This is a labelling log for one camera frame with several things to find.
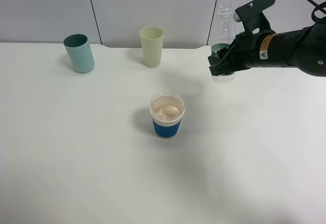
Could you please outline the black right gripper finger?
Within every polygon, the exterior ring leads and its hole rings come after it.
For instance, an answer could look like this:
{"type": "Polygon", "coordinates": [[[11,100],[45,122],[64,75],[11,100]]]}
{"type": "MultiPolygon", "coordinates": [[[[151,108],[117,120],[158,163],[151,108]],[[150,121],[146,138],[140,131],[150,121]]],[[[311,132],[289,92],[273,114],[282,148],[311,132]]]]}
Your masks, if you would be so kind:
{"type": "Polygon", "coordinates": [[[224,54],[220,56],[218,53],[211,54],[208,57],[209,70],[212,76],[229,75],[234,73],[235,65],[233,62],[233,54],[224,54]]]}
{"type": "Polygon", "coordinates": [[[232,65],[233,45],[213,45],[208,57],[210,65],[232,65]]]}

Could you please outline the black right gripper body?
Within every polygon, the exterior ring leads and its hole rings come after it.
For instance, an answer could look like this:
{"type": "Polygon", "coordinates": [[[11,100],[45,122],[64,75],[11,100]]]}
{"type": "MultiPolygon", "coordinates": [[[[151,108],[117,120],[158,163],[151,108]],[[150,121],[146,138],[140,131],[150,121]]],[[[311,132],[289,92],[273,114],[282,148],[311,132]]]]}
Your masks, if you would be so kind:
{"type": "Polygon", "coordinates": [[[228,47],[228,70],[248,70],[258,67],[258,44],[262,33],[242,32],[228,47]]]}

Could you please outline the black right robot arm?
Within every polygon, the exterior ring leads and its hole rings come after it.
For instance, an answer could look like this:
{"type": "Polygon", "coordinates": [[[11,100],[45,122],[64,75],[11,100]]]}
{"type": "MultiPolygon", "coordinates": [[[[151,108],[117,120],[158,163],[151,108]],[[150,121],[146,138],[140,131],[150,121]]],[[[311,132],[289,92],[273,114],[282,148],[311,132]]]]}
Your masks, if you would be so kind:
{"type": "Polygon", "coordinates": [[[220,76],[250,68],[299,68],[325,76],[325,18],[301,30],[275,33],[263,14],[275,0],[254,0],[235,12],[244,26],[229,47],[209,56],[210,72],[220,76]]]}

